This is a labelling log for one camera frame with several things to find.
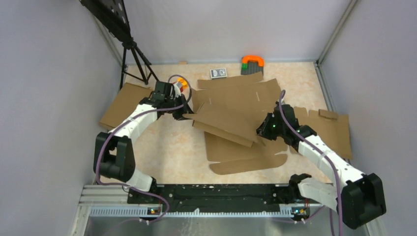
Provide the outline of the large cardboard box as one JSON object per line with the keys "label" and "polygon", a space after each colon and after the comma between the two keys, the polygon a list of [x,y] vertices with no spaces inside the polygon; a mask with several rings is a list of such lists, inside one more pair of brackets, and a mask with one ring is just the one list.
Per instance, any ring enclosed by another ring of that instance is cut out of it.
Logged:
{"label": "large cardboard box", "polygon": [[192,126],[205,135],[209,168],[217,175],[277,168],[285,164],[289,147],[279,138],[257,135],[267,113],[273,111],[281,88],[263,74],[198,80],[192,91]]}

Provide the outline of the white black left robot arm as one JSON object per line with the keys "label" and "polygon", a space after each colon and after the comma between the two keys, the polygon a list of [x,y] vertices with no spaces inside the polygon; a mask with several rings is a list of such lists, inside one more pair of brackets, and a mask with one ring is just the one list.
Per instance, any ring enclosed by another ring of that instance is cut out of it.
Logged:
{"label": "white black left robot arm", "polygon": [[96,136],[93,171],[99,184],[101,176],[113,178],[123,187],[139,190],[145,203],[157,199],[153,177],[136,168],[133,144],[162,115],[168,113],[175,120],[184,120],[186,114],[193,113],[188,104],[191,96],[183,94],[186,87],[188,82],[156,82],[154,91],[142,98],[120,125]]}

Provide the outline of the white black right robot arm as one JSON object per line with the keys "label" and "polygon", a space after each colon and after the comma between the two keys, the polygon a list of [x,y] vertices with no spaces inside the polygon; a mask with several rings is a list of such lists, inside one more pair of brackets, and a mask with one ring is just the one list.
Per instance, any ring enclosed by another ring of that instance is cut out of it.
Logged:
{"label": "white black right robot arm", "polygon": [[268,140],[282,138],[332,180],[330,185],[308,174],[293,175],[290,182],[293,186],[288,189],[293,202],[301,203],[306,198],[315,200],[336,211],[339,220],[351,229],[386,213],[381,178],[375,173],[367,175],[344,161],[315,130],[299,124],[292,106],[277,102],[256,132]]}

